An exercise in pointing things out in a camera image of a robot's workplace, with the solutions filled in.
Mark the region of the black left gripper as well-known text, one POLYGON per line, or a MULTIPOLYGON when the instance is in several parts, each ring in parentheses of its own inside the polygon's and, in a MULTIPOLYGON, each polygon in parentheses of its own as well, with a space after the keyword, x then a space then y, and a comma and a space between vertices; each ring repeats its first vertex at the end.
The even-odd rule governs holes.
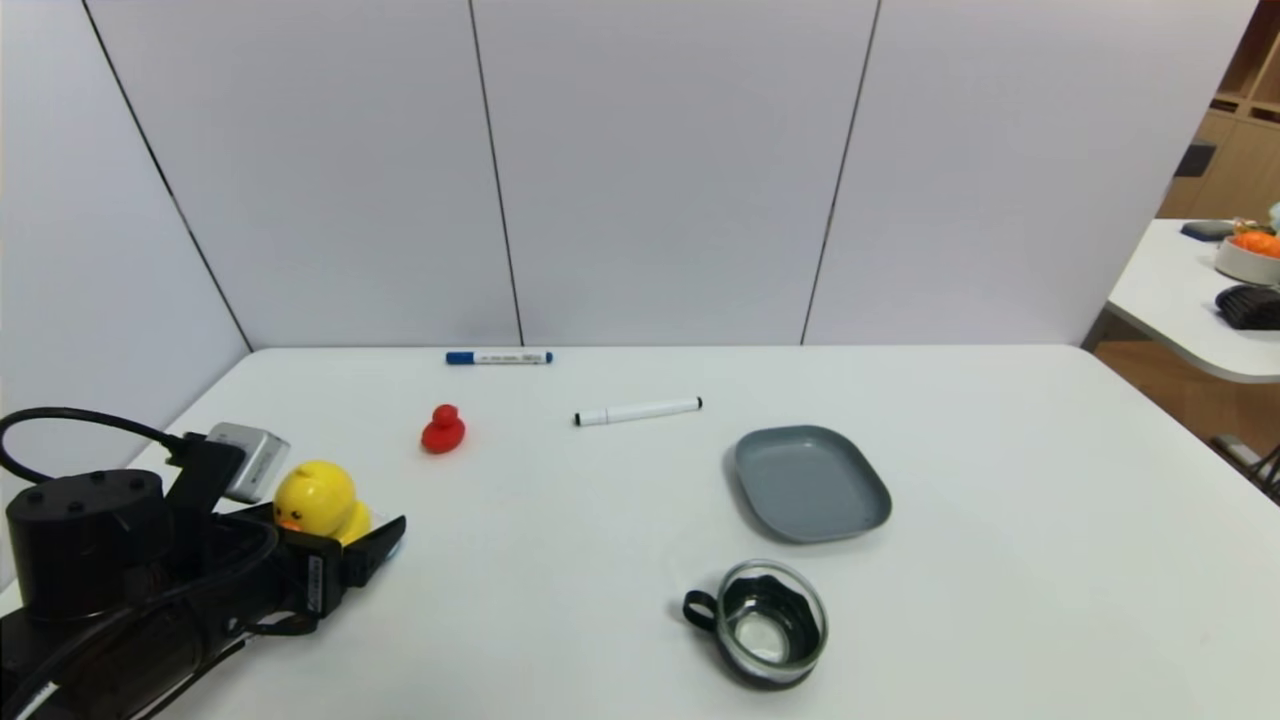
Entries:
POLYGON ((268 503, 221 515, 214 524, 219 562, 248 560, 250 568, 200 596, 202 624, 221 638, 314 633, 340 603, 343 587, 364 588, 378 574, 406 528, 401 515, 343 550, 334 539, 275 525, 268 503))

